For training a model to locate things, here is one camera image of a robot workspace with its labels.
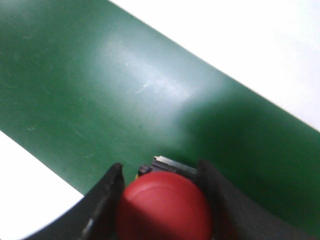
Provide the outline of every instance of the red cap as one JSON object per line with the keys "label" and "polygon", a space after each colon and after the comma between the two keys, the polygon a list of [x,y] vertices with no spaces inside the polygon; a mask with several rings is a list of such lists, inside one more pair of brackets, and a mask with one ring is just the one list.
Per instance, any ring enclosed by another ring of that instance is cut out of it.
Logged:
{"label": "red cap", "polygon": [[213,221],[199,188],[178,174],[147,173],[123,192],[116,216],[119,240],[210,240]]}

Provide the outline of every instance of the white surface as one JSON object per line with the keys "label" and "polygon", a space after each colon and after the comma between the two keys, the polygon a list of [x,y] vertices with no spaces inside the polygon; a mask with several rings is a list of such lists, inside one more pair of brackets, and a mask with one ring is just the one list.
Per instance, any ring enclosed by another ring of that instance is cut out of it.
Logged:
{"label": "white surface", "polygon": [[320,130],[319,0],[113,0]]}
{"label": "white surface", "polygon": [[1,131],[0,196],[1,240],[30,235],[83,197]]}

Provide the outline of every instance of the green surface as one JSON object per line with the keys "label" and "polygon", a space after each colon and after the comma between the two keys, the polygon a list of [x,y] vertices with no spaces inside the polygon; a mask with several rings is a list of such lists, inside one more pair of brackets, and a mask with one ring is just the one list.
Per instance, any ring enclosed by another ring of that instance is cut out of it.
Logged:
{"label": "green surface", "polygon": [[128,183],[155,155],[204,158],[320,237],[319,132],[107,1],[0,3],[0,112],[83,194],[115,162]]}

